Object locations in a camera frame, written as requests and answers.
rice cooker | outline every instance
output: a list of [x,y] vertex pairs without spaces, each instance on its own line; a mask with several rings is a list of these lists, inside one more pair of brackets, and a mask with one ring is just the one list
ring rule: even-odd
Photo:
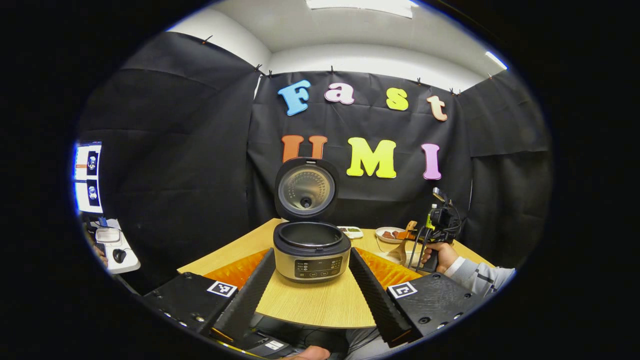
[[273,231],[276,270],[294,282],[322,282],[340,276],[349,265],[351,240],[322,222],[338,197],[338,173],[331,163],[294,158],[276,176],[275,206],[288,220]]

white plate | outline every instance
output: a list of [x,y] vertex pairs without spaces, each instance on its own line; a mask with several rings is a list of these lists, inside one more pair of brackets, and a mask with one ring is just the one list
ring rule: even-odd
[[392,244],[399,244],[402,242],[402,240],[400,239],[387,239],[382,237],[382,234],[385,233],[385,231],[388,231],[390,233],[393,233],[394,231],[397,231],[399,233],[403,232],[404,229],[400,229],[398,227],[390,227],[390,226],[386,226],[386,227],[379,227],[376,229],[376,237],[378,237],[378,239],[380,239],[381,241],[384,241],[385,243],[392,243]]
[[359,239],[359,238],[364,236],[364,233],[362,232],[361,228],[359,228],[357,226],[338,226],[337,228],[338,229],[341,229],[341,228],[347,229],[347,231],[343,231],[343,233],[349,239]]

open lid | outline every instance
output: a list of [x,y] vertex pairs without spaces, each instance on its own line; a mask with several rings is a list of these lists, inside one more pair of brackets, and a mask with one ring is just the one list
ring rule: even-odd
[[314,158],[293,158],[276,176],[275,205],[283,219],[322,220],[338,195],[337,171],[331,163]]

computer monitor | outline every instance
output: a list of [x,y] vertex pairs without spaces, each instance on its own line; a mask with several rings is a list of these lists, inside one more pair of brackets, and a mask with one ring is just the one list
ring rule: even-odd
[[78,142],[72,175],[78,213],[97,218],[104,217],[98,178],[101,150],[101,141]]

sleeve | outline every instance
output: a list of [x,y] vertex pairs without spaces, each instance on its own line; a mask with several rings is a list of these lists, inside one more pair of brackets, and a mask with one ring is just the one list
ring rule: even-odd
[[474,293],[487,297],[500,290],[515,272],[513,268],[492,268],[485,263],[476,264],[464,259],[451,279]]

